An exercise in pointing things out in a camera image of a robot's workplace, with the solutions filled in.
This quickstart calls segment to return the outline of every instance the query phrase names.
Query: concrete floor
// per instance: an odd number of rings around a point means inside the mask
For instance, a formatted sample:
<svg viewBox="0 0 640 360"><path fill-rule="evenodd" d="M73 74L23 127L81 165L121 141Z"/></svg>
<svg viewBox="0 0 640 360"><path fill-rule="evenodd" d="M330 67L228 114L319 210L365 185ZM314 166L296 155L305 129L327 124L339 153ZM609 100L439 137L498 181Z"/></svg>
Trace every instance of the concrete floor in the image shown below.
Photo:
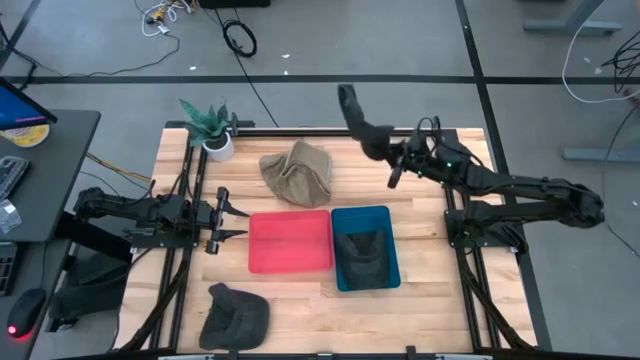
<svg viewBox="0 0 640 360"><path fill-rule="evenodd" d="M142 7L156 3L138 2ZM576 4L465 1L484 75L557 78L570 37L528 34L522 21L566 16ZM10 34L27 7L25 1L0 0ZM243 60L250 75L473 75L453 1L274 0L269 8L239 13L259 42L258 54ZM233 12L223 10L221 15L227 18ZM632 0L609 0L594 19L618 21L624 29L610 37L578 39L569 76L610 75L607 68L595 75L595 69L638 30L640 11ZM181 39L180 51L157 66L118 76L242 75L219 29L202 12L190 17L180 12L178 21L168 26ZM17 46L67 74L136 67L160 58L175 41L142 36L131 1L49 0L39 4ZM0 74L20 76L26 69L11 56ZM36 75L55 76L43 69ZM208 79L198 84L122 80L127 83L31 85L27 94L48 108L101 111L91 151L150 175L164 123L183 119L177 98L203 108L226 101L240 118L273 126L248 84ZM256 88L281 126L343 125L335 83L259 83ZM486 128L472 83L361 82L356 88L374 123L414 126L419 118L437 114L447 127ZM572 88L589 99L616 96L611 85ZM566 162L561 151L565 146L606 147L630 109L628 102L582 104L562 85L489 85L488 91L512 173L565 177L602 192L602 166ZM640 136L640 115L622 133L615 149ZM141 193L95 164L85 163L83 169L104 177L124 195ZM638 181L637 165L610 165L604 190L611 225L640 249ZM92 185L100 184L81 175L74 194ZM576 230L531 224L525 231L554 350L640 356L640 261L604 226ZM32 359L104 352L113 337L114 319L113 312L95 314L71 331L42 334Z"/></svg>

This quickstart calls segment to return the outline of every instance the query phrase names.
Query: gray desk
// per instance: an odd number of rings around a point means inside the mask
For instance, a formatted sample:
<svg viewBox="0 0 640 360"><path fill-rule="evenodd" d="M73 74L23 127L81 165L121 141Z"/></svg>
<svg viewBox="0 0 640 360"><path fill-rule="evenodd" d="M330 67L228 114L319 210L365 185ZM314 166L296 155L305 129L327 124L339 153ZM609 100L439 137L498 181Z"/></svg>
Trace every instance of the gray desk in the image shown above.
<svg viewBox="0 0 640 360"><path fill-rule="evenodd" d="M49 137L33 148L19 148L0 138L0 154L29 160L30 167L9 200L22 224L0 241L42 242L51 239L73 187L93 133L98 126L97 111L52 111L58 123Z"/></svg>
<svg viewBox="0 0 640 360"><path fill-rule="evenodd" d="M44 266L43 288L47 305L62 272L71 244L70 239L52 239L64 206L73 187L84 156L98 126L96 111L52 111L58 123L51 126L49 137L31 149L22 149L0 139L0 154L15 155L31 162L29 172L9 200L16 206L22 224L0 241L21 241L22 261L10 296L0 297L0 329L18 297L26 290L39 287ZM43 251L47 244L46 258ZM31 334L21 339L0 332L0 354L3 359L28 359L42 326L43 307Z"/></svg>

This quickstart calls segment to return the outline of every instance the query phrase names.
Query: red tray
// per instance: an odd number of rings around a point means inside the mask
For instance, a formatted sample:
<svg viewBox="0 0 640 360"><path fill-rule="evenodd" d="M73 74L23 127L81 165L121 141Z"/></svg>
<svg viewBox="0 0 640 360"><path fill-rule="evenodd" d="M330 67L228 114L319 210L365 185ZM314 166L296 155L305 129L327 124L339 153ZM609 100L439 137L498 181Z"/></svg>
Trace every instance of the red tray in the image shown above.
<svg viewBox="0 0 640 360"><path fill-rule="evenodd" d="M328 211L254 214L249 218L249 271L252 273L323 271L332 265Z"/></svg>

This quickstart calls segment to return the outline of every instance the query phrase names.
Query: white pot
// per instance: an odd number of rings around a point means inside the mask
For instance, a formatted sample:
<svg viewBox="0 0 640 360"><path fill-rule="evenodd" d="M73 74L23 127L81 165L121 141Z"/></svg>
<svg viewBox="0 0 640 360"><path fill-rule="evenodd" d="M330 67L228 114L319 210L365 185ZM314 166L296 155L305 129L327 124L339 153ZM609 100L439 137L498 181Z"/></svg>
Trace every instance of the white pot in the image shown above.
<svg viewBox="0 0 640 360"><path fill-rule="evenodd" d="M233 142L231 141L231 135L229 135L229 133L226 133L225 135L227 135L227 143L220 149L210 149L207 147L206 143L202 144L202 147L207 150L209 157L214 161L229 161L233 157Z"/></svg>

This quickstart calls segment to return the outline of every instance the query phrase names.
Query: beige cloth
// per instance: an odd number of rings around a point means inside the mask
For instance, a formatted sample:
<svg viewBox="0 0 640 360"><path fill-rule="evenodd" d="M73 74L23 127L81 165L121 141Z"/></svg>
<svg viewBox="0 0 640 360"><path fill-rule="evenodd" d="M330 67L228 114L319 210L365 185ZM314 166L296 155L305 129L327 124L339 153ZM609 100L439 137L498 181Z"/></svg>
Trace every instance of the beige cloth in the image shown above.
<svg viewBox="0 0 640 360"><path fill-rule="evenodd" d="M260 173L277 197L296 205L314 208L331 200L331 156L302 140L288 153L261 157Z"/></svg>

